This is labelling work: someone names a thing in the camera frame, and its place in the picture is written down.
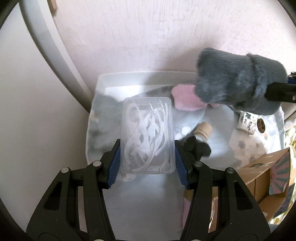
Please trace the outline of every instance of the cardboard box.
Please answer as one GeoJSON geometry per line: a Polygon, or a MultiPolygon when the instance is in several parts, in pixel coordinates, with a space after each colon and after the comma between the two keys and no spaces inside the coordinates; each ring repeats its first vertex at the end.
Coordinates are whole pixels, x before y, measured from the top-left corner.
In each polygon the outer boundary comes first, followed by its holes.
{"type": "MultiPolygon", "coordinates": [[[[290,148],[262,156],[237,171],[258,202],[267,221],[282,206],[291,184],[290,148]]],[[[213,188],[214,218],[209,231],[216,229],[218,188],[213,188]]]]}

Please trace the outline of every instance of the pink plush piece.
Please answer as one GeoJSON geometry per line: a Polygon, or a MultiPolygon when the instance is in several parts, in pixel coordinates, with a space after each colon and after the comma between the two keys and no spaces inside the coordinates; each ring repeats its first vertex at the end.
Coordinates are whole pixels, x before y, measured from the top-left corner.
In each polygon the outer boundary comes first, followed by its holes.
{"type": "Polygon", "coordinates": [[[187,200],[187,198],[184,197],[184,210],[183,210],[183,216],[182,216],[182,226],[184,228],[186,219],[189,213],[191,202],[187,200]]]}
{"type": "Polygon", "coordinates": [[[194,93],[195,85],[177,85],[171,93],[174,97],[175,107],[178,110],[195,111],[207,107],[207,104],[202,102],[201,99],[194,93]]]}

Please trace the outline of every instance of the gray fabric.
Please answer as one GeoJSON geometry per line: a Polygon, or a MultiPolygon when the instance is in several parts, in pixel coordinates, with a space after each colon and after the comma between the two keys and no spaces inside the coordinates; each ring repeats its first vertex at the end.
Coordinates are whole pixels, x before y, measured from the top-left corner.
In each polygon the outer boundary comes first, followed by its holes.
{"type": "Polygon", "coordinates": [[[287,82],[286,70],[278,61],[205,48],[197,69],[195,93],[205,103],[233,105],[235,110],[258,115],[272,115],[281,105],[264,97],[269,84],[287,82]]]}
{"type": "Polygon", "coordinates": [[[122,102],[96,93],[86,134],[86,157],[90,164],[110,151],[121,134],[122,102]]]}
{"type": "Polygon", "coordinates": [[[179,240],[182,233],[184,186],[178,173],[116,179],[103,190],[114,235],[119,240],[179,240]]]}

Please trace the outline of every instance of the gray plush toy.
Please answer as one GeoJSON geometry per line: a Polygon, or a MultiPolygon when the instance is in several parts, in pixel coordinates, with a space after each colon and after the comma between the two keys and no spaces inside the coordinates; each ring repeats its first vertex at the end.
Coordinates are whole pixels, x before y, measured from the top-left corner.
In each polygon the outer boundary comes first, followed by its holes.
{"type": "Polygon", "coordinates": [[[197,69],[195,93],[205,103],[232,105],[258,115],[272,115],[281,105],[264,97],[269,84],[287,82],[286,70],[278,61],[205,48],[197,69]]]}

